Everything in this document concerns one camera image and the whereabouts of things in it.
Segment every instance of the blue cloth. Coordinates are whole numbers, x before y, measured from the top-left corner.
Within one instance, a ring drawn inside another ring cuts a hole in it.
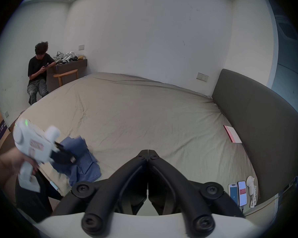
[[[100,173],[99,165],[95,157],[89,152],[85,140],[78,138],[65,138],[61,143],[65,150],[75,154],[78,158],[75,165],[62,165],[52,163],[57,172],[63,173],[70,178],[70,185],[73,186],[79,181],[93,182],[102,174]]]

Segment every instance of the dark curly hair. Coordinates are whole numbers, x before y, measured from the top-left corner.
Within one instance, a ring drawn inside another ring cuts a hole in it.
[[[48,48],[49,48],[48,42],[41,42],[41,43],[35,45],[35,54],[43,55],[47,52]]]

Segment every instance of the white wall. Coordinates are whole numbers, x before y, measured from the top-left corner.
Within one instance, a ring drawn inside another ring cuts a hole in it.
[[[266,1],[235,0],[232,35],[224,68],[267,85],[273,55],[273,25]]]
[[[222,68],[268,81],[273,34],[265,0],[76,0],[19,8],[0,38],[0,109],[29,107],[34,46],[86,55],[88,73],[136,75],[211,95]],[[78,45],[85,50],[78,51]],[[196,79],[201,72],[208,82]],[[48,76],[48,90],[57,80]]]
[[[7,125],[27,109],[28,63],[34,47],[49,42],[53,56],[63,49],[63,30],[69,4],[40,2],[20,7],[0,37],[0,110]]]
[[[231,26],[228,0],[77,0],[64,47],[86,55],[90,72],[136,75],[211,95]],[[196,79],[198,72],[208,82]]]

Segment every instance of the wooden stool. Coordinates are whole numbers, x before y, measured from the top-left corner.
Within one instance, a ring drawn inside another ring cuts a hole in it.
[[[62,74],[54,74],[53,77],[57,77],[59,85],[62,86],[63,85],[62,77],[72,75],[74,73],[76,73],[76,79],[78,79],[78,69],[70,70]]]

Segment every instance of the purple sign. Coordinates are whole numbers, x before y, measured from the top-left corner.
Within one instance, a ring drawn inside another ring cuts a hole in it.
[[[8,129],[8,127],[7,127],[6,123],[4,122],[4,120],[2,120],[2,122],[0,123],[0,140],[7,129]]]

